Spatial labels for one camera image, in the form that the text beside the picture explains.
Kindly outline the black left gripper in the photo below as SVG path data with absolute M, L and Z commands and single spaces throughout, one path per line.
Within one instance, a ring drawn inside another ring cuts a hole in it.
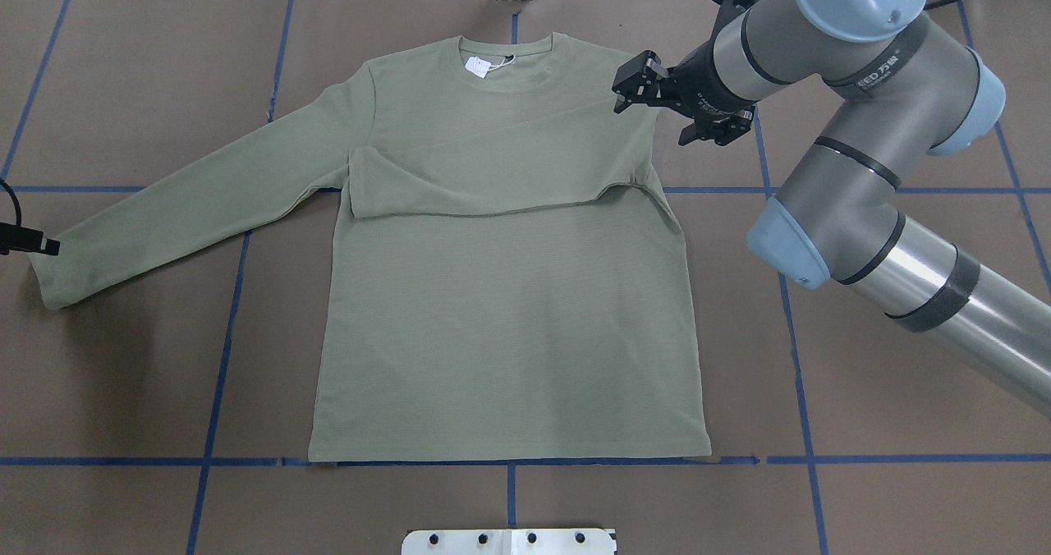
M 15 223 L 1 223 L 1 253 L 8 255 L 11 251 L 38 253 L 38 255 L 57 256 L 60 253 L 60 241 L 42 238 L 38 241 L 38 231 Z

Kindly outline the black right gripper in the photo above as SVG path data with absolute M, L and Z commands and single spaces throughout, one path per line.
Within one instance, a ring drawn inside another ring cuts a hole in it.
M 678 136 L 679 146 L 694 142 L 726 146 L 736 135 L 746 135 L 753 128 L 755 102 L 733 94 L 720 79 L 712 39 L 668 69 L 657 53 L 635 55 L 617 69 L 612 92 L 616 95 L 614 114 L 623 114 L 638 103 L 691 118 L 691 125 Z

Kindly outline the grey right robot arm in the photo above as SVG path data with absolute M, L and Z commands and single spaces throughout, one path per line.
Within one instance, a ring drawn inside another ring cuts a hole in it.
M 804 288 L 841 283 L 1047 415 L 1049 307 L 891 203 L 922 158 L 991 132 L 1000 78 L 937 27 L 926 0 L 713 1 L 709 38 L 678 65 L 644 52 L 617 70 L 614 110 L 668 108 L 691 118 L 680 144 L 724 146 L 750 131 L 758 102 L 821 77 L 843 105 L 770 197 L 748 249 Z

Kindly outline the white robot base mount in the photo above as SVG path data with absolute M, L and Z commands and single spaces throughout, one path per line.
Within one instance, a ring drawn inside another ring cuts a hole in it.
M 616 533 L 601 528 L 420 530 L 401 554 L 618 554 Z

